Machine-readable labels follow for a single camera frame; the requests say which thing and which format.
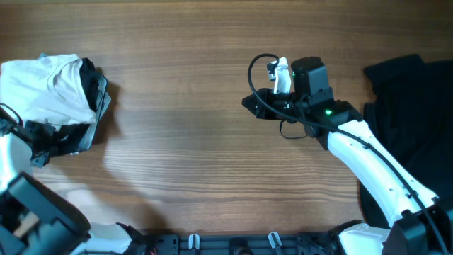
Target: black cloth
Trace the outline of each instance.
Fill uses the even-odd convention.
[[[94,64],[88,58],[82,59],[82,66],[79,70],[80,73],[80,82],[82,89],[84,90],[86,100],[90,109],[95,111],[97,110],[96,98],[98,96],[98,87],[99,82],[96,78],[96,70]]]
[[[424,63],[419,55],[365,68],[377,99],[364,119],[404,168],[441,199],[453,197],[453,60]],[[366,221],[388,227],[364,186]]]

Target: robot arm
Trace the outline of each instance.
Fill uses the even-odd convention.
[[[294,93],[278,94],[275,90],[254,89],[251,69],[260,57],[277,58],[262,54],[252,60],[248,82],[253,94],[242,100],[243,106],[257,118],[304,124],[308,136],[316,138],[324,149],[351,168],[392,227],[387,230],[366,224],[347,226],[338,233],[343,251],[346,254],[425,254],[436,249],[443,254],[447,250],[452,252],[452,202],[439,201],[434,192],[414,179],[385,150],[357,110],[346,101],[333,99],[321,59],[305,57],[294,61],[291,64]],[[277,67],[278,62],[269,63],[268,72],[280,75],[281,71],[273,71],[270,65]]]
[[[33,136],[0,108],[0,255],[125,252],[124,225],[91,224],[32,177]]]

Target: crumpled white fabric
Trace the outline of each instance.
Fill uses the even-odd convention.
[[[14,109],[24,123],[33,120],[58,130],[61,125],[95,123],[96,113],[81,85],[81,65],[76,54],[5,62],[1,65],[0,102]]]

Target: white plastic part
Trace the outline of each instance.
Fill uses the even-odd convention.
[[[278,60],[278,65],[275,68],[275,85],[274,94],[289,93],[291,90],[291,76],[288,70],[288,60],[286,57],[281,57]]]
[[[200,249],[200,236],[198,234],[191,234],[189,236],[189,249]]]
[[[0,194],[21,171],[32,174],[31,148],[12,133],[0,137]]]
[[[338,127],[341,130],[360,137],[370,143],[386,157],[418,193],[419,199],[425,207],[431,206],[432,198],[437,197],[434,192],[424,187],[413,178],[379,143],[374,137],[368,124],[363,121],[352,120]],[[409,192],[399,181],[393,171],[375,153],[366,149],[362,144],[339,132],[330,132],[328,135],[328,149],[337,156],[354,172],[360,182],[367,188],[384,213],[389,226],[401,219],[404,210],[412,213],[418,212],[420,207],[413,198],[409,198]]]
[[[382,243],[387,240],[389,233],[389,229],[361,223],[343,230],[339,237],[347,255],[381,255]]]
[[[85,251],[94,252],[115,252],[122,254],[128,248],[132,241],[129,234],[121,226],[114,225],[100,225],[91,223],[91,229],[88,231],[91,238],[78,245],[71,255],[85,254]]]
[[[271,232],[268,235],[268,240],[270,242],[270,247],[272,249],[275,249],[275,247],[277,247],[277,246],[279,246],[279,247],[282,246],[282,240],[280,239],[280,236],[277,232]]]

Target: wooden table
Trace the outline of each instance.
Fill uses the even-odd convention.
[[[113,102],[96,145],[35,171],[90,221],[184,233],[327,230],[362,218],[357,179],[316,140],[285,140],[278,122],[241,106],[249,62],[262,52],[319,56],[335,97],[361,110],[373,100],[364,67],[413,52],[453,57],[452,9],[358,0],[4,5],[0,60],[77,53],[109,79]],[[273,86],[266,60],[255,68],[258,87]]]

